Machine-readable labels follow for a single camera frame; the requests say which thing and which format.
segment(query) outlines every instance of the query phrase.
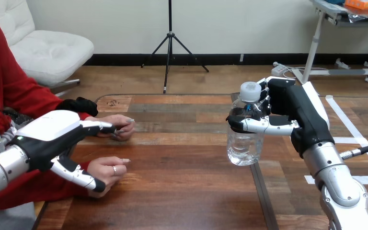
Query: bottle cap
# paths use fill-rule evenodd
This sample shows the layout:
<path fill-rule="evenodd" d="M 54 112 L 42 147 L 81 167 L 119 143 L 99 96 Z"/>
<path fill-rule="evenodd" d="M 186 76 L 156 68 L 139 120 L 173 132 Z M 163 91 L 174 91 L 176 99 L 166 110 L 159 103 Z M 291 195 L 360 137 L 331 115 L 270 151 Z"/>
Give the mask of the bottle cap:
<path fill-rule="evenodd" d="M 256 102 L 260 99 L 262 87 L 256 82 L 248 81 L 241 85 L 241 100 L 244 102 Z"/>

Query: robotic hand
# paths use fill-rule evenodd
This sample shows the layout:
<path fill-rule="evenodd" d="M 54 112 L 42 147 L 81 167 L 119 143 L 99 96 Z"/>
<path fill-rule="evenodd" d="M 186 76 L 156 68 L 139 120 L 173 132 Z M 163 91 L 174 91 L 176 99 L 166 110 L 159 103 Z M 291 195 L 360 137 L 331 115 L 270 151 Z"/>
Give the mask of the robotic hand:
<path fill-rule="evenodd" d="M 17 130 L 7 146 L 0 146 L 0 191 L 31 170 L 51 170 L 87 189 L 103 192 L 105 183 L 61 153 L 86 136 L 114 133 L 115 126 L 99 121 L 80 121 L 77 113 L 55 110 Z"/>
<path fill-rule="evenodd" d="M 326 111 L 310 82 L 295 85 L 295 80 L 269 77 L 258 82 L 260 100 L 269 101 L 268 110 L 282 116 L 256 120 L 228 116 L 232 129 L 269 135 L 290 135 L 291 142 L 304 159 L 317 188 L 321 207 L 330 230 L 368 230 L 368 193 L 351 174 L 345 159 L 365 153 L 357 149 L 339 154 L 329 132 Z"/>

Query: floor tape line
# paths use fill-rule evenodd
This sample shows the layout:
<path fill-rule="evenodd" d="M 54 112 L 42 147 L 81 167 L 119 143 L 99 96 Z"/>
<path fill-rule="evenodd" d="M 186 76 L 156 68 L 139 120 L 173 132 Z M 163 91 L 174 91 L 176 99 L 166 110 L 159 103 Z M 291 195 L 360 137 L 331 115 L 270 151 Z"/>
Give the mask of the floor tape line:
<path fill-rule="evenodd" d="M 334 137 L 335 144 L 366 144 L 367 140 L 365 138 L 343 138 Z"/>
<path fill-rule="evenodd" d="M 359 130 L 355 127 L 355 125 L 349 120 L 346 114 L 342 111 L 341 107 L 336 103 L 336 101 L 332 98 L 327 96 L 326 101 L 338 115 L 339 119 L 343 122 L 349 132 L 353 135 L 354 138 L 358 140 L 360 146 L 365 147 L 368 146 L 368 141 L 362 136 Z"/>

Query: human hand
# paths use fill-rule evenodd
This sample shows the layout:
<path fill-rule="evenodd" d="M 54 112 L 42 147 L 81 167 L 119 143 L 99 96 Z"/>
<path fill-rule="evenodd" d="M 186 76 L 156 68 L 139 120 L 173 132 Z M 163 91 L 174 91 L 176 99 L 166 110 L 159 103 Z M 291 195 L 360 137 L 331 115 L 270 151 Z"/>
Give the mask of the human hand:
<path fill-rule="evenodd" d="M 129 140 L 133 133 L 135 133 L 135 121 L 130 117 L 115 114 L 110 115 L 102 118 L 95 118 L 95 117 L 87 117 L 85 120 L 90 121 L 103 121 L 108 122 L 118 128 L 118 134 L 115 135 L 115 139 L 118 141 L 127 141 Z M 110 137 L 112 134 L 104 134 L 99 133 L 99 137 Z"/>
<path fill-rule="evenodd" d="M 103 197 L 127 172 L 126 165 L 129 159 L 118 157 L 97 158 L 90 162 L 87 172 L 93 177 L 105 183 L 105 190 L 101 193 L 88 191 L 88 195 L 94 198 Z"/>

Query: wooden table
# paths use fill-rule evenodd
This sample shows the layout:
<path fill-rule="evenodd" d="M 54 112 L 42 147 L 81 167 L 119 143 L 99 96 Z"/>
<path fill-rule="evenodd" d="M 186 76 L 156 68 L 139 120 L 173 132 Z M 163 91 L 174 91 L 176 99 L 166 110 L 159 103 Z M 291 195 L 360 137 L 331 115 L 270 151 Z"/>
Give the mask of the wooden table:
<path fill-rule="evenodd" d="M 226 154 L 225 118 L 236 95 L 108 95 L 99 116 L 134 118 L 124 143 L 87 138 L 72 158 L 118 156 L 128 174 L 99 200 L 70 198 L 46 205 L 39 230 L 327 229 L 319 191 L 288 137 L 266 136 L 259 164 L 239 167 Z M 368 139 L 368 98 L 335 98 Z M 334 137 L 352 137 L 324 98 Z M 337 144 L 340 151 L 358 144 Z M 368 156 L 347 162 L 368 175 Z"/>

